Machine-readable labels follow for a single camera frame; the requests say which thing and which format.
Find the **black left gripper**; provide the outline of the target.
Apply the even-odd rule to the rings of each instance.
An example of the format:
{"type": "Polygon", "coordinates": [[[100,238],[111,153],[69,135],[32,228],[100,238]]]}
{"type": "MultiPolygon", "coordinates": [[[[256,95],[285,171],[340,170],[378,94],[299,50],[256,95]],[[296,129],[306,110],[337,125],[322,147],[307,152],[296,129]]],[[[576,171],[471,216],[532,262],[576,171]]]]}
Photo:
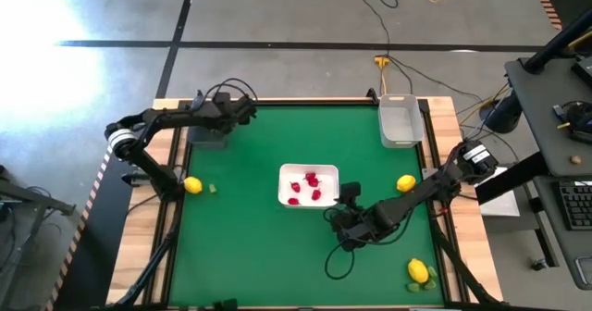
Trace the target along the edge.
{"type": "MultiPolygon", "coordinates": [[[[212,103],[210,107],[213,119],[210,130],[231,133],[239,122],[239,111],[255,111],[256,103],[245,98],[240,102],[230,102],[229,104],[212,103]]],[[[256,118],[254,113],[243,114],[240,117],[240,124],[249,124],[252,118],[256,118]]]]}

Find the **black desk leg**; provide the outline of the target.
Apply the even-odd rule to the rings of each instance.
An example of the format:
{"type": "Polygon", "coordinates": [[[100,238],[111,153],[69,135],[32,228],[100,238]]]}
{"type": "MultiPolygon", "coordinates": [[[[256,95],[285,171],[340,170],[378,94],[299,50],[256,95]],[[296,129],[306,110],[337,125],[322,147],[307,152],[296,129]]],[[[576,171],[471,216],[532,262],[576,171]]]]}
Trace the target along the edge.
{"type": "Polygon", "coordinates": [[[496,177],[480,183],[475,193],[480,205],[512,191],[531,181],[534,177],[547,175],[549,172],[543,155],[540,152],[523,159],[496,177]]]}

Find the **black diagonal frame strut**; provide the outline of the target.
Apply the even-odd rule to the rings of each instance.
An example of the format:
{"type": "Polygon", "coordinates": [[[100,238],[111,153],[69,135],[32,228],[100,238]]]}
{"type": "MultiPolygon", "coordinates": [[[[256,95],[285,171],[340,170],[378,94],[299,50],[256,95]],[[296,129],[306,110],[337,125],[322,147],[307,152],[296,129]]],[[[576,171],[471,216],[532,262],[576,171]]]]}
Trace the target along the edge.
{"type": "Polygon", "coordinates": [[[500,305],[500,301],[491,296],[481,283],[477,281],[468,266],[464,264],[458,252],[448,241],[439,227],[436,227],[435,243],[445,252],[450,259],[455,271],[460,275],[464,283],[468,286],[475,298],[481,305],[500,305]]]}
{"type": "Polygon", "coordinates": [[[166,237],[156,248],[153,255],[151,255],[147,266],[142,271],[139,278],[130,286],[128,291],[121,297],[114,306],[133,306],[137,301],[142,290],[147,286],[149,279],[155,274],[158,265],[164,256],[170,251],[172,246],[175,244],[179,235],[179,226],[175,225],[170,228],[166,237]]]}

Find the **clear plastic bin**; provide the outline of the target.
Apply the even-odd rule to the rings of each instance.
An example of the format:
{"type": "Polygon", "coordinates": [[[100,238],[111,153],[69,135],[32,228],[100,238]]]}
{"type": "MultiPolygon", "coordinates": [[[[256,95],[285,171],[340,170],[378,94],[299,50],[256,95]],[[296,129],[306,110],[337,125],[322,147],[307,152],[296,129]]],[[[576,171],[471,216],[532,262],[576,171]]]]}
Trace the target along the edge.
{"type": "Polygon", "coordinates": [[[225,134],[202,126],[189,127],[187,140],[192,145],[205,150],[223,150],[228,146],[228,137],[225,134]]]}

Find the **black headset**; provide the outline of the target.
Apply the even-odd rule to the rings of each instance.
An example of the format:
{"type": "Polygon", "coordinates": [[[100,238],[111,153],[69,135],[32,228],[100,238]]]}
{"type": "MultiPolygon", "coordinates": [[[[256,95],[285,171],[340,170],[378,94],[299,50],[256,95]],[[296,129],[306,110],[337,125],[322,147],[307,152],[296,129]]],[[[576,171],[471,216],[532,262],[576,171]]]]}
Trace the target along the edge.
{"type": "Polygon", "coordinates": [[[558,130],[565,130],[574,141],[592,144],[592,103],[570,101],[555,105],[553,111],[560,121],[558,130]]]}

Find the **grey stand legs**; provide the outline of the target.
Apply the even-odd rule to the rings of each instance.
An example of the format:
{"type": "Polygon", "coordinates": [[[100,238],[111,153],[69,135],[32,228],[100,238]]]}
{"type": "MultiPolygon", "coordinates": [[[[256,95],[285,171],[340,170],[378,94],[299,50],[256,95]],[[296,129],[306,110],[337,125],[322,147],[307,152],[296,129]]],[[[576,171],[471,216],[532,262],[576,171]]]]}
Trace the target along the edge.
{"type": "Polygon", "coordinates": [[[42,187],[22,187],[11,182],[6,167],[0,164],[0,236],[6,234],[5,241],[0,241],[0,311],[7,310],[22,254],[31,248],[42,224],[56,212],[71,216],[75,208],[42,187]],[[34,212],[31,227],[22,238],[18,236],[18,209],[34,212]]]}

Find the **white sheet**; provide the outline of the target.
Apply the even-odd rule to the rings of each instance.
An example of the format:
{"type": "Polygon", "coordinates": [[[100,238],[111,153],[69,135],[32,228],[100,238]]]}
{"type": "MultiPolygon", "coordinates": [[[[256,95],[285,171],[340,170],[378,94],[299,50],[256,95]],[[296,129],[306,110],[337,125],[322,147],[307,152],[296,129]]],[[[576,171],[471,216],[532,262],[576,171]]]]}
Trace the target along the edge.
{"type": "Polygon", "coordinates": [[[514,191],[509,191],[497,198],[488,200],[479,206],[482,216],[489,217],[519,217],[520,210],[514,191]]]}

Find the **wooden table border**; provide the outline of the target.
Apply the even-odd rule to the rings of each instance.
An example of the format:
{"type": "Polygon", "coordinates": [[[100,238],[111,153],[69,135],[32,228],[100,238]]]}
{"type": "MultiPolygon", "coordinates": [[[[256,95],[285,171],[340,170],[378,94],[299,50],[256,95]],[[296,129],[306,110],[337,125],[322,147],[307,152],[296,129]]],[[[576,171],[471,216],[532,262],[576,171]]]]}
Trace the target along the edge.
{"type": "MultiPolygon", "coordinates": [[[[420,99],[429,115],[435,143],[424,140],[420,146],[420,157],[426,165],[433,168],[435,159],[444,159],[452,146],[460,141],[460,127],[456,125],[454,104],[449,96],[426,96],[420,99]]],[[[148,152],[157,162],[168,161],[179,164],[189,155],[185,152],[185,129],[181,131],[161,131],[148,146],[148,152]]],[[[158,239],[166,233],[173,216],[173,204],[159,205],[156,200],[136,208],[126,219],[115,264],[115,271],[106,298],[115,302],[124,295],[135,276],[141,272],[158,239]]],[[[489,240],[475,189],[463,185],[462,196],[455,198],[447,219],[439,218],[438,225],[448,237],[455,235],[462,261],[471,269],[475,278],[485,290],[498,300],[503,299],[498,274],[495,269],[489,240]]]]}

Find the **black keyboard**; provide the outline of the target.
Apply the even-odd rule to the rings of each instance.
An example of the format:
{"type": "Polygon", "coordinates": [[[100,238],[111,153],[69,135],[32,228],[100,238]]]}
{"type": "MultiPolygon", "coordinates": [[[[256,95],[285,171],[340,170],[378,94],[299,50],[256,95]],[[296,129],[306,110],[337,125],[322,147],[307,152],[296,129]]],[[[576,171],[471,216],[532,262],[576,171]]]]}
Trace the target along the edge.
{"type": "Polygon", "coordinates": [[[559,205],[568,230],[592,230],[592,181],[561,181],[559,205]]]}

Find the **white plastic basket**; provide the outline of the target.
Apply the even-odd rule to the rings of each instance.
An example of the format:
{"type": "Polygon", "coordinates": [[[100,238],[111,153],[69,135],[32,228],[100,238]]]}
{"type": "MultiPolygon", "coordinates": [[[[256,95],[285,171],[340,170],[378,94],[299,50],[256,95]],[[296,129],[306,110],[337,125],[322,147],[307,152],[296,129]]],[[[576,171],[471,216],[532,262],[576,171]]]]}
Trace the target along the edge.
{"type": "Polygon", "coordinates": [[[278,175],[277,198],[285,207],[321,209],[335,205],[339,197],[339,170],[333,165],[304,165],[284,164],[280,167],[278,175]],[[311,187],[306,180],[305,174],[314,172],[319,180],[317,187],[311,187]],[[294,192],[290,184],[298,182],[301,186],[299,193],[294,192]],[[314,201],[312,194],[314,190],[320,190],[321,197],[314,201]],[[299,205],[289,205],[290,198],[297,198],[299,205]]]}
{"type": "Polygon", "coordinates": [[[425,138],[422,114],[414,95],[382,95],[378,121],[381,142],[386,148],[411,148],[425,138]]]}

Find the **round black base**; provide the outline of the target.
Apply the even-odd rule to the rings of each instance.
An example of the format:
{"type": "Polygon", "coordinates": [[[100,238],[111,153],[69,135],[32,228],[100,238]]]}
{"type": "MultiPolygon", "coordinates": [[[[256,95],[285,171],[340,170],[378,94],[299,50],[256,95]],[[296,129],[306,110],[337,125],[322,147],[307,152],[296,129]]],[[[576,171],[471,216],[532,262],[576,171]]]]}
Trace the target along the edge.
{"type": "Polygon", "coordinates": [[[495,99],[479,108],[482,125],[496,133],[509,133],[516,129],[523,114],[522,106],[514,90],[504,98],[495,99]]]}

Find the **black table frame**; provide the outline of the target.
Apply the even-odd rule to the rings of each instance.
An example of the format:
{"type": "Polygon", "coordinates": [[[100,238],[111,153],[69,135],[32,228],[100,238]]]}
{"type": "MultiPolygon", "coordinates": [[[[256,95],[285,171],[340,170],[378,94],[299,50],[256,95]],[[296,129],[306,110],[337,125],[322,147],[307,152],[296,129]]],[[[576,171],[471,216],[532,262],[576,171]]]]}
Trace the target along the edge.
{"type": "Polygon", "coordinates": [[[286,163],[329,164],[343,182],[362,186],[369,206],[395,195],[404,174],[419,175],[420,148],[387,149],[378,110],[369,99],[326,103],[264,101],[256,118],[238,127],[224,150],[187,143],[179,164],[217,192],[186,195],[179,242],[162,270],[171,306],[209,307],[236,299],[243,308],[436,306],[458,289],[449,259],[436,252],[428,208],[422,205],[385,246],[344,253],[318,209],[278,201],[286,163]],[[438,273],[437,287],[409,292],[413,258],[438,273]]]}

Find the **black monitor pole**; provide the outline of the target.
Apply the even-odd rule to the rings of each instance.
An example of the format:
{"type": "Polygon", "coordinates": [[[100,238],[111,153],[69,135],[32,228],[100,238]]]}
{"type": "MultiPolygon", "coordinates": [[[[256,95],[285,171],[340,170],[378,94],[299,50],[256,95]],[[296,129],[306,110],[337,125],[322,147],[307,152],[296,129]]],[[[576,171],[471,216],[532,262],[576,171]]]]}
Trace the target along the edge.
{"type": "Polygon", "coordinates": [[[522,63],[523,69],[531,74],[538,73],[545,65],[564,50],[570,43],[584,35],[592,27],[592,7],[572,21],[532,57],[522,63]]]}

